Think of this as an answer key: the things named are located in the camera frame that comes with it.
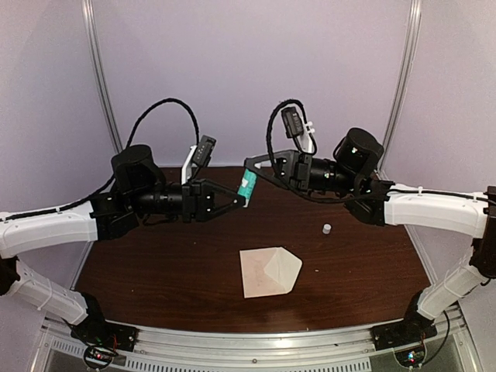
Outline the green white glue stick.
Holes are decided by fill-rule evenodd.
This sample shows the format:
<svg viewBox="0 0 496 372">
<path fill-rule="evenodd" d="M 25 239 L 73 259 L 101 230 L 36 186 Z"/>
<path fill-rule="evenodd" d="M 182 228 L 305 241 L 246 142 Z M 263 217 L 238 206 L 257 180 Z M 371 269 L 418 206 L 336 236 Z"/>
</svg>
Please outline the green white glue stick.
<svg viewBox="0 0 496 372">
<path fill-rule="evenodd" d="M 253 191 L 257 184 L 257 175 L 249 169 L 245 169 L 241 183 L 238 187 L 237 194 L 244 197 L 244 208 L 247 208 L 250 203 L 250 199 L 253 195 Z"/>
</svg>

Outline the white glue stick cap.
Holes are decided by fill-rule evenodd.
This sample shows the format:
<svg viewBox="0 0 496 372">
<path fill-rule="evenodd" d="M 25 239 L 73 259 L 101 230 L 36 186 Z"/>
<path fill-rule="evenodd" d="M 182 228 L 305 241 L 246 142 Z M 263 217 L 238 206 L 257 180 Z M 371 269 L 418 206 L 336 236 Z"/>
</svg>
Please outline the white glue stick cap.
<svg viewBox="0 0 496 372">
<path fill-rule="evenodd" d="M 332 226 L 328 223 L 324 224 L 322 227 L 322 233 L 325 235 L 329 235 L 332 231 Z"/>
</svg>

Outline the beige envelope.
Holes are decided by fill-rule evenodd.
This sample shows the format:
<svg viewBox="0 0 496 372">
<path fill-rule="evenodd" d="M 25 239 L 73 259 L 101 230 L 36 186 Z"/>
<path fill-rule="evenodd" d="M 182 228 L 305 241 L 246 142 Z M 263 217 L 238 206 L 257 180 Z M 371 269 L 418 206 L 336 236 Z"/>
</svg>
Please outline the beige envelope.
<svg viewBox="0 0 496 372">
<path fill-rule="evenodd" d="M 262 298 L 292 292 L 303 262 L 282 246 L 240 250 L 244 298 Z"/>
</svg>

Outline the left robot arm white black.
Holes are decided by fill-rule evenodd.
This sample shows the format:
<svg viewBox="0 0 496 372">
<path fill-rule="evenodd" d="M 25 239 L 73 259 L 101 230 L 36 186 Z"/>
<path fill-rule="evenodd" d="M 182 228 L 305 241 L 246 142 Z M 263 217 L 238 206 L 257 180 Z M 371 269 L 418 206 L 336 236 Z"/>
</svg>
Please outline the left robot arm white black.
<svg viewBox="0 0 496 372">
<path fill-rule="evenodd" d="M 18 296 L 39 310 L 51 312 L 81 331 L 95 344 L 111 338 L 111 326 L 98 301 L 71 291 L 30 269 L 20 253 L 65 243 L 92 243 L 123 237 L 152 215 L 182 222 L 207 222 L 242 208 L 246 199 L 207 179 L 191 179 L 192 165 L 209 155 L 189 153 L 179 183 L 166 180 L 152 150 L 133 145 L 111 160 L 111 186 L 84 201 L 44 210 L 1 214 L 1 294 Z"/>
</svg>

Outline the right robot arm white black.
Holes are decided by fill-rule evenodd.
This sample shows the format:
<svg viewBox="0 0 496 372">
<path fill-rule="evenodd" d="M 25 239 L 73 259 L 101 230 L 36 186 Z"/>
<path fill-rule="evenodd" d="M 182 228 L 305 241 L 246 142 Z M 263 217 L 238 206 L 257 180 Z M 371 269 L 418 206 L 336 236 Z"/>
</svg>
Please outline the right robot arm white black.
<svg viewBox="0 0 496 372">
<path fill-rule="evenodd" d="M 495 278 L 495 189 L 457 193 L 409 187 L 374 178 L 384 153 L 375 138 L 352 128 L 335 148 L 333 158 L 284 150 L 247 158 L 244 166 L 271 184 L 315 203 L 344 204 L 358 221 L 373 226 L 423 226 L 471 237 L 472 245 L 440 281 L 416 294 L 397 334 L 415 341 L 435 318 L 476 286 Z"/>
</svg>

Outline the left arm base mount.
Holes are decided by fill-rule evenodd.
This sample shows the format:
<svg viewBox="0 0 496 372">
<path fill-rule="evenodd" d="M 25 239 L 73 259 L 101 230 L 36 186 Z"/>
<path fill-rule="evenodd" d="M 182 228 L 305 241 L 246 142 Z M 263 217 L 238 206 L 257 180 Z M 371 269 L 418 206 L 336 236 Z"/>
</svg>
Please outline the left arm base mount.
<svg viewBox="0 0 496 372">
<path fill-rule="evenodd" d="M 113 364 L 124 366 L 124 352 L 131 353 L 135 349 L 139 333 L 136 327 L 113 322 L 105 322 L 102 327 L 65 323 L 71 337 L 84 344 L 82 360 L 91 371 L 102 371 Z"/>
</svg>

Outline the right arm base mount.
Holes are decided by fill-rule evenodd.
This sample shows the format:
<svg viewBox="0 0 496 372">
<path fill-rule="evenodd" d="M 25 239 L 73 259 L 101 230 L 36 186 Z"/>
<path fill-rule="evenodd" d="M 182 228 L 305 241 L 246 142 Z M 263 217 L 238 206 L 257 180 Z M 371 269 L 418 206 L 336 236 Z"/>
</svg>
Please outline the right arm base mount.
<svg viewBox="0 0 496 372">
<path fill-rule="evenodd" d="M 370 333 L 376 351 L 393 351 L 397 363 L 409 370 L 424 364 L 427 357 L 425 341 L 438 334 L 434 325 L 420 329 L 404 320 L 376 325 Z"/>
</svg>

